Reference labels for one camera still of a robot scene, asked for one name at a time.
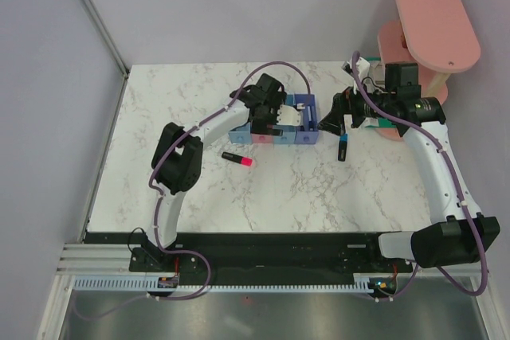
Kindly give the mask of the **pink storage bin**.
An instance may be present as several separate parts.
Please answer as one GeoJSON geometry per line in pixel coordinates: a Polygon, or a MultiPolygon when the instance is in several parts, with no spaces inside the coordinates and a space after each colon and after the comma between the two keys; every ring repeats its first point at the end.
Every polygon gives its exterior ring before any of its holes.
{"type": "Polygon", "coordinates": [[[253,144],[273,144],[273,137],[271,135],[251,134],[253,144]]]}

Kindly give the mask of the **light blue storage bin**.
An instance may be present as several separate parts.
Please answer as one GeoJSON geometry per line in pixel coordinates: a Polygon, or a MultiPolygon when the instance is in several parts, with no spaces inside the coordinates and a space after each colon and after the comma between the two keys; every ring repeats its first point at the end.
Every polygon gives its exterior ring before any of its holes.
{"type": "MultiPolygon", "coordinates": [[[[288,94],[285,104],[290,107],[295,107],[295,96],[293,94],[288,94]]],[[[295,142],[296,137],[296,127],[290,125],[273,125],[273,130],[281,131],[281,135],[276,135],[273,137],[274,144],[281,145],[292,145],[295,142]]]]}

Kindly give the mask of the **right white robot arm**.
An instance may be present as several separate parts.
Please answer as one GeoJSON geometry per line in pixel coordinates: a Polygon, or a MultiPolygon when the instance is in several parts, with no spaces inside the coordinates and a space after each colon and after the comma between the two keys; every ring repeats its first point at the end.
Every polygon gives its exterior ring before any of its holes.
{"type": "Polygon", "coordinates": [[[368,119],[390,120],[398,135],[413,151],[429,204],[431,224],[414,232],[379,236],[379,243],[365,251],[367,266],[385,270],[394,259],[413,260],[422,268],[437,268],[481,261],[500,233],[495,217],[486,217],[469,192],[450,143],[445,113],[435,97],[422,96],[418,65],[386,66],[383,90],[373,92],[363,84],[368,61],[350,61],[352,86],[334,95],[330,112],[318,128],[333,135],[346,132],[345,118],[358,128],[368,119]]]}

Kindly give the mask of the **purple storage bin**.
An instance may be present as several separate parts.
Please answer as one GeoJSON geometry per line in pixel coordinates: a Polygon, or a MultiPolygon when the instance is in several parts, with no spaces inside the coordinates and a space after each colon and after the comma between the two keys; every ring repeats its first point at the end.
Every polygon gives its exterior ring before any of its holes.
{"type": "Polygon", "coordinates": [[[296,128],[294,143],[296,145],[315,145],[319,137],[316,98],[313,94],[295,94],[294,100],[296,105],[305,105],[301,112],[302,124],[296,128]]]}

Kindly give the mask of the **blue cap black highlighter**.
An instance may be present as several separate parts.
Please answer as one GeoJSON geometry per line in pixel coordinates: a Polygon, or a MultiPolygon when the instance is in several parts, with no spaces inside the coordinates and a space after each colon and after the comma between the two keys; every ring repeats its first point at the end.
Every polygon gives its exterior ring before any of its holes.
{"type": "Polygon", "coordinates": [[[339,145],[338,145],[338,156],[337,159],[340,162],[345,162],[347,157],[347,143],[348,143],[348,134],[345,133],[339,137],[339,145]]]}

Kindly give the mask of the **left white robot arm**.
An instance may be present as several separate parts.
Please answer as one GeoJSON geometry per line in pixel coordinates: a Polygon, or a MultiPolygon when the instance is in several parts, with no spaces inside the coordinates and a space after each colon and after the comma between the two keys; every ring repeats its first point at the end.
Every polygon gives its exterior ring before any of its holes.
{"type": "Polygon", "coordinates": [[[168,123],[160,135],[149,178],[149,187],[157,192],[158,199],[147,233],[154,244],[147,262],[158,271],[174,264],[175,252],[169,246],[177,237],[184,198],[200,178],[204,150],[236,127],[275,124],[287,93],[280,81],[264,73],[255,84],[243,85],[230,96],[227,104],[189,129],[168,123]]]}

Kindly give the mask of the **blue cap whiteboard marker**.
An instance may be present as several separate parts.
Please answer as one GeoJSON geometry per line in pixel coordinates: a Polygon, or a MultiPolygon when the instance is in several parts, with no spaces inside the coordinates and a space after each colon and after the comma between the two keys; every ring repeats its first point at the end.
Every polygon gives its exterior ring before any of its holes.
{"type": "Polygon", "coordinates": [[[313,120],[313,107],[312,105],[308,105],[305,109],[304,109],[304,117],[305,117],[305,121],[304,121],[304,129],[306,131],[313,131],[314,130],[314,120],[313,120]]]}

